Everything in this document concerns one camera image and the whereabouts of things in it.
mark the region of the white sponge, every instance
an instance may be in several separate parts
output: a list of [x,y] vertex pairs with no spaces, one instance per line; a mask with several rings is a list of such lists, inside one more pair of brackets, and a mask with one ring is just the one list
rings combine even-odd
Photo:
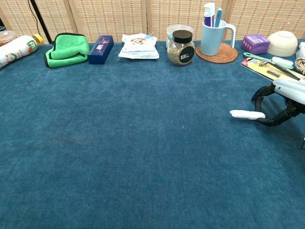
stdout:
[[234,118],[246,118],[250,120],[256,120],[258,118],[266,118],[266,115],[257,111],[243,111],[243,110],[231,110],[230,114]]

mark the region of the rope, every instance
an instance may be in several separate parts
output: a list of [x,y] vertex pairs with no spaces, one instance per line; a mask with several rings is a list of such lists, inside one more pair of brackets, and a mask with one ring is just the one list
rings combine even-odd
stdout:
[[305,58],[299,57],[295,60],[295,68],[305,75]]

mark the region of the black jar lid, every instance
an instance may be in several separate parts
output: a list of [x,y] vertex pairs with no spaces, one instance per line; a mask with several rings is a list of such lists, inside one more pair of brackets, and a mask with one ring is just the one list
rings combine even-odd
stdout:
[[173,41],[177,43],[186,44],[191,42],[193,34],[187,30],[176,30],[173,32]]

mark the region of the folded green towel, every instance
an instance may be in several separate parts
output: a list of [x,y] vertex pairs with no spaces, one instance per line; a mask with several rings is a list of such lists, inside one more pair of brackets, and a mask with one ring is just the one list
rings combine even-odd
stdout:
[[56,68],[88,60],[90,51],[88,40],[84,35],[60,33],[56,36],[54,47],[45,53],[47,67]]

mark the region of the navy blue box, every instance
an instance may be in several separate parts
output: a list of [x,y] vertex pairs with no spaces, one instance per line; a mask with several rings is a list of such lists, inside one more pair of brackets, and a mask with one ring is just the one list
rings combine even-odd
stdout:
[[113,44],[114,42],[112,36],[99,36],[88,54],[89,64],[105,64]]

